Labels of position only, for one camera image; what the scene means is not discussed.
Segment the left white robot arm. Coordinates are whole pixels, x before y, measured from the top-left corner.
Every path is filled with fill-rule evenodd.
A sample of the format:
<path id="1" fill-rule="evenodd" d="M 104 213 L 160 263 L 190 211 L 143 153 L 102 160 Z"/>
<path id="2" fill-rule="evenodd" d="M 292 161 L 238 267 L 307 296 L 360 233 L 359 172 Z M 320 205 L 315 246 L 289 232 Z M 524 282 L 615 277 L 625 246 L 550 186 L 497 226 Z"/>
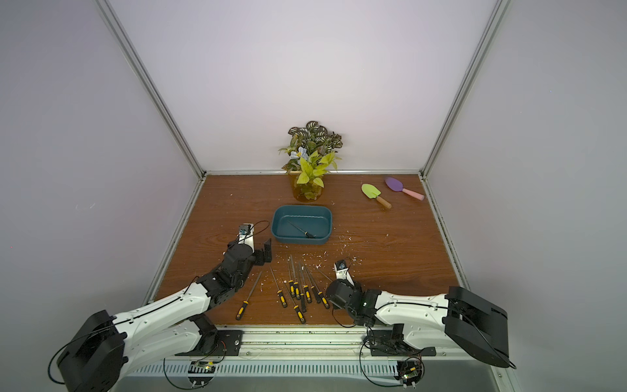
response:
<path id="1" fill-rule="evenodd" d="M 272 242 L 229 244 L 223 261 L 184 289 L 135 310 L 89 316 L 73 339 L 51 358 L 58 385 L 69 391 L 108 391 L 131 372 L 177 354 L 209 352 L 217 329 L 207 311 L 230 300 L 251 270 L 273 258 Z"/>

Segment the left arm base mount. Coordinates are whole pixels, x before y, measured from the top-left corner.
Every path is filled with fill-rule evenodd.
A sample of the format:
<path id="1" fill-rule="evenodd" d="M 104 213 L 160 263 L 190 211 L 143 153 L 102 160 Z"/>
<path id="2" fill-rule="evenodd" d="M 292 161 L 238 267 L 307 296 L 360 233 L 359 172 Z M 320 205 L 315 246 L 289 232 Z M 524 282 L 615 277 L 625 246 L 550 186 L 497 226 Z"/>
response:
<path id="1" fill-rule="evenodd" d="M 243 331 L 219 329 L 207 315 L 194 315 L 188 319 L 199 331 L 200 339 L 190 351 L 176 356 L 238 356 L 243 342 Z"/>

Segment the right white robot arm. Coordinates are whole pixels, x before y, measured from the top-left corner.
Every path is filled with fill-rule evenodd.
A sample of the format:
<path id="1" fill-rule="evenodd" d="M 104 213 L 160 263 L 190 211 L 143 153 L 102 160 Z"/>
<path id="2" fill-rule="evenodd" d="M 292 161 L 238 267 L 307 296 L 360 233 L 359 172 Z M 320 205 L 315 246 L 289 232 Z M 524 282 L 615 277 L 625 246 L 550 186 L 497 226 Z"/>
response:
<path id="1" fill-rule="evenodd" d="M 359 326 L 401 326 L 406 346 L 418 347 L 419 331 L 438 330 L 484 364 L 515 367 L 509 358 L 507 312 L 463 287 L 451 286 L 446 294 L 413 297 L 364 291 L 348 279 L 337 279 L 328 286 L 326 296 Z"/>

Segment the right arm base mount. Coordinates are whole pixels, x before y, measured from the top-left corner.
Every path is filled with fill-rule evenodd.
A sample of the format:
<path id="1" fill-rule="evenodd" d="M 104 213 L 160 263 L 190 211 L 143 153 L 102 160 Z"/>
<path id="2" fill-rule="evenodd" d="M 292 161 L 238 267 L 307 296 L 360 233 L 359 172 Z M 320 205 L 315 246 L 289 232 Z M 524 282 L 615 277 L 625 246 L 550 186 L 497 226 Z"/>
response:
<path id="1" fill-rule="evenodd" d="M 391 329 L 368 328 L 363 343 L 373 356 L 435 357 L 437 355 L 434 347 L 415 348 L 406 343 L 402 324 L 394 324 Z"/>

